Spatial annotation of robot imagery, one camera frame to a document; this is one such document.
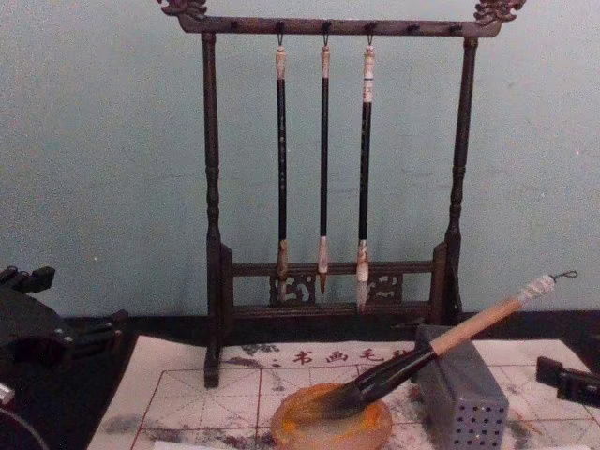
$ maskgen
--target brush rack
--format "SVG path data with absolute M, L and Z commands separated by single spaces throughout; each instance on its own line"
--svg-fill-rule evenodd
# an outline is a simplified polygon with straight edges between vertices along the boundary
M 292 299 L 281 303 L 277 296 L 275 263 L 233 263 L 232 251 L 221 242 L 218 218 L 218 109 L 216 40 L 217 34 L 323 35 L 329 36 L 396 36 L 461 38 L 464 47 L 462 80 L 458 104 L 457 134 L 454 148 L 453 182 L 450 192 L 450 215 L 443 242 L 433 250 L 431 260 L 420 262 L 371 262 L 369 265 L 369 299 L 367 315 L 394 315 L 399 321 L 422 318 L 427 323 L 450 324 L 461 311 L 458 290 L 460 257 L 460 210 L 462 185 L 467 164 L 469 126 L 473 98 L 475 54 L 479 38 L 498 36 L 505 22 L 516 18 L 514 11 L 526 0 L 480 0 L 475 5 L 474 21 L 360 21 L 258 17 L 212 17 L 206 15 L 206 0 L 170 0 L 162 11 L 178 19 L 187 33 L 202 34 L 204 91 L 204 154 L 207 180 L 208 231 L 206 235 L 208 317 L 210 342 L 204 361 L 204 383 L 218 386 L 219 359 L 225 339 L 236 319 L 274 319 L 287 317 L 335 317 L 357 314 L 355 303 L 317 304 L 315 281 L 317 264 L 292 263 L 289 266 L 288 293 Z M 329 276 L 354 275 L 356 262 L 330 262 Z M 405 274 L 430 273 L 429 299 L 423 302 L 402 301 L 402 278 Z M 268 306 L 234 304 L 233 279 L 265 277 L 270 280 Z

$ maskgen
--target brush hanging loop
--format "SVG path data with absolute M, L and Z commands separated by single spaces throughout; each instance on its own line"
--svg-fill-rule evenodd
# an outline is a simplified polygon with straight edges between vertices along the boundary
M 283 29 L 285 28 L 284 22 L 277 22 L 277 44 L 281 46 L 283 44 Z
M 569 270 L 568 272 L 562 272 L 559 275 L 550 275 L 550 277 L 556 282 L 556 278 L 577 278 L 579 273 L 577 270 Z
M 329 43 L 330 28 L 331 28 L 331 22 L 325 22 L 322 25 L 322 45 L 324 45 L 325 47 L 327 47 L 327 44 Z
M 373 30 L 375 29 L 376 26 L 377 26 L 377 24 L 375 22 L 371 22 L 370 24 L 368 24 L 365 27 L 365 30 L 367 31 L 367 42 L 368 42 L 368 45 L 372 45 L 373 44 Z

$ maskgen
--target large calligraphy brush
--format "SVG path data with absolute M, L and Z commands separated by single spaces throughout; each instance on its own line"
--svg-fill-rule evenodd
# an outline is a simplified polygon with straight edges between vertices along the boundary
M 363 311 L 368 298 L 368 159 L 371 134 L 371 104 L 373 101 L 373 68 L 375 52 L 371 37 L 365 51 L 365 80 L 363 84 L 363 123 L 360 153 L 360 206 L 358 213 L 358 255 L 356 257 L 356 301 Z
M 531 300 L 552 292 L 556 278 L 575 278 L 577 275 L 577 272 L 572 271 L 558 276 L 541 276 L 519 294 L 508 297 L 451 328 L 432 340 L 425 348 L 392 358 L 371 368 L 352 382 L 342 384 L 321 396 L 299 402 L 289 411 L 290 419 L 296 422 L 312 422 L 342 419 L 360 413 L 366 406 L 410 379 L 428 362 L 454 349 L 458 344 L 512 314 Z
M 324 34 L 324 46 L 321 53 L 321 241 L 319 242 L 319 281 L 321 293 L 325 293 L 329 255 L 327 251 L 327 159 L 329 146 L 329 46 L 328 36 Z
M 283 25 L 277 26 L 277 145 L 278 145 L 278 180 L 279 180 L 279 245 L 277 249 L 277 298 L 283 303 L 286 296 L 288 280 L 288 241 L 287 241 L 287 146 L 285 125 L 285 66 L 286 54 L 283 47 Z

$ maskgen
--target light blue wall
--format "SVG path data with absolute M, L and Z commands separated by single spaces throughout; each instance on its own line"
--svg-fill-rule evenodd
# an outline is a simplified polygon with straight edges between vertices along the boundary
M 464 19 L 472 1 L 208 0 L 209 13 Z M 202 46 L 155 2 L 0 4 L 0 265 L 58 269 L 61 314 L 204 313 Z M 461 293 L 474 310 L 576 268 L 535 308 L 598 308 L 600 8 L 531 1 L 480 43 L 462 216 Z M 330 241 L 353 260 L 366 40 L 332 37 Z M 319 37 L 286 37 L 289 236 L 318 243 Z M 443 240 L 460 39 L 384 38 L 373 114 L 371 260 L 427 259 Z M 273 262 L 275 37 L 217 40 L 221 230 L 237 262 Z M 426 291 L 409 281 L 409 295 Z M 262 283 L 237 283 L 251 300 Z M 352 278 L 328 299 L 351 298 Z

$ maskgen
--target white paper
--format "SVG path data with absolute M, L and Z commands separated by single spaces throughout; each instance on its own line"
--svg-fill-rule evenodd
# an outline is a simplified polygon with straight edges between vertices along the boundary
M 559 400 L 555 388 L 535 380 L 538 356 L 585 369 L 562 342 L 474 344 L 510 402 L 499 450 L 514 450 L 524 442 L 531 449 L 566 445 L 563 450 L 600 450 L 600 425 L 594 420 L 600 409 Z M 226 347 L 219 387 L 206 389 L 204 348 L 140 337 L 89 449 L 270 450 L 270 419 L 286 396 L 316 383 L 348 382 L 413 347 L 413 342 L 360 341 Z M 434 448 L 424 427 L 428 411 L 418 386 L 406 382 L 383 401 L 394 419 L 386 448 Z M 568 446 L 576 443 L 584 446 Z

